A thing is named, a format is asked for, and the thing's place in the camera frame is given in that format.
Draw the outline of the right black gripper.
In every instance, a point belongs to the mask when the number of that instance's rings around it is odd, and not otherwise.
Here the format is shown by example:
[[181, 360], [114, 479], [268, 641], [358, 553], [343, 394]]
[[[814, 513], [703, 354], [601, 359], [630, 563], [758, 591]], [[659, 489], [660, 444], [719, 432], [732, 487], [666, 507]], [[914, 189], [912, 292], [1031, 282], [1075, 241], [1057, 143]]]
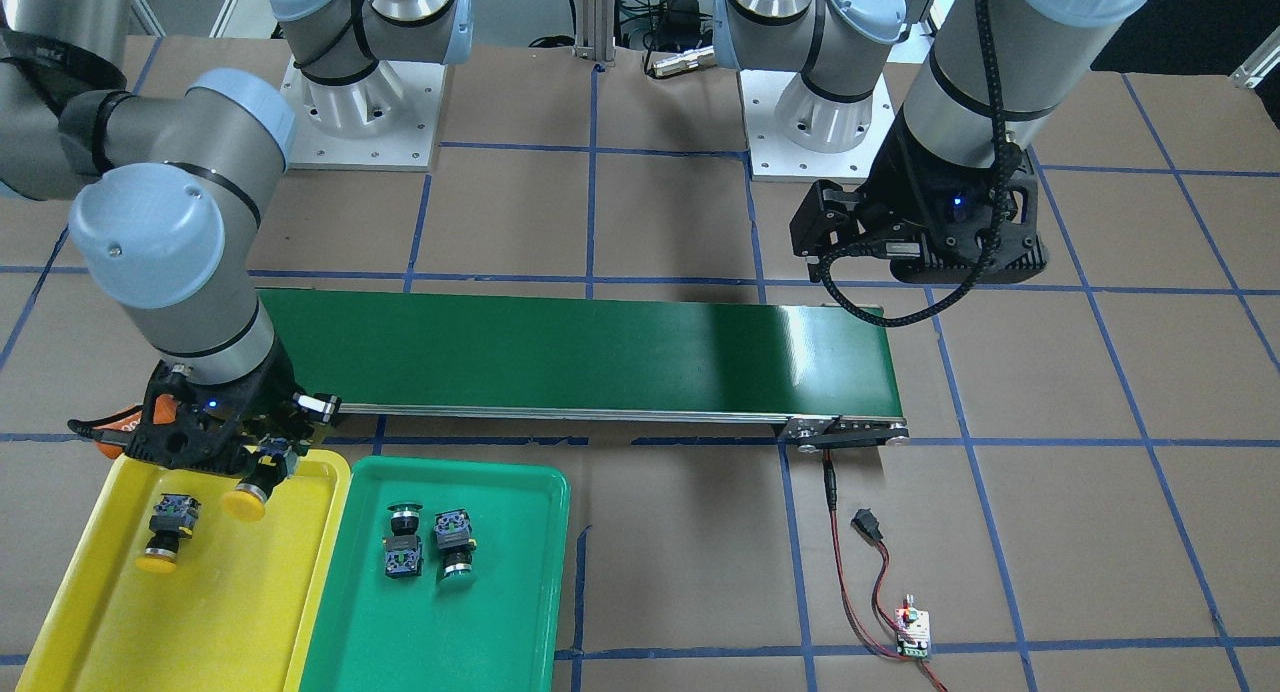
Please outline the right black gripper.
[[224, 385], [200, 385], [193, 368], [159, 361], [123, 452], [166, 469], [251, 475], [260, 445], [269, 454], [306, 455], [333, 427], [340, 405], [334, 393], [305, 391], [289, 358], [265, 358]]

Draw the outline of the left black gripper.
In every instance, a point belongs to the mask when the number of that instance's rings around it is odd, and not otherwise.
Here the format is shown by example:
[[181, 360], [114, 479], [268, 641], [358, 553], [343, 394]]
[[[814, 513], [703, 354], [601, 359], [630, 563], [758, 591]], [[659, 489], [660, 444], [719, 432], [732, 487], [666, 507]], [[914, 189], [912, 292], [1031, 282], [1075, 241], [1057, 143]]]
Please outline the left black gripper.
[[991, 223], [989, 162], [947, 162], [909, 130], [899, 114], [856, 191], [836, 182], [810, 185], [790, 223], [794, 255], [817, 258], [842, 246], [854, 256], [890, 260], [899, 281], [960, 285], [980, 255], [980, 232]]

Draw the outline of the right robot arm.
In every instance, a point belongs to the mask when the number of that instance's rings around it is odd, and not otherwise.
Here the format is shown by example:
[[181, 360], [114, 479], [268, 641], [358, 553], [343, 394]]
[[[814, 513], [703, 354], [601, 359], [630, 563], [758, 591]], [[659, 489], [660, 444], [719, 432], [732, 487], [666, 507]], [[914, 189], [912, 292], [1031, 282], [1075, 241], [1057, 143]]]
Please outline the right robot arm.
[[129, 92], [131, 0], [3, 0], [3, 194], [68, 200], [69, 238], [160, 356], [143, 400], [69, 420], [109, 458], [284, 481], [338, 413], [307, 393], [246, 271], [300, 115], [236, 68]]

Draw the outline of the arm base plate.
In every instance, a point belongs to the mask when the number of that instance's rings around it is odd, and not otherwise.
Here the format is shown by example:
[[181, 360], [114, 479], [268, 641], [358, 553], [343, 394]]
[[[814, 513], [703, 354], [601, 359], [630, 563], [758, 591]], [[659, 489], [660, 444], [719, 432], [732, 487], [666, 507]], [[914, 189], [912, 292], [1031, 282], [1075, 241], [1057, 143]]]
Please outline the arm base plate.
[[365, 81], [325, 86], [288, 67], [280, 92], [298, 116], [289, 168], [430, 171], [449, 72], [440, 64], [383, 60]]
[[884, 77], [855, 104], [818, 98], [792, 72], [744, 69], [739, 82], [754, 180], [865, 180], [895, 118]]

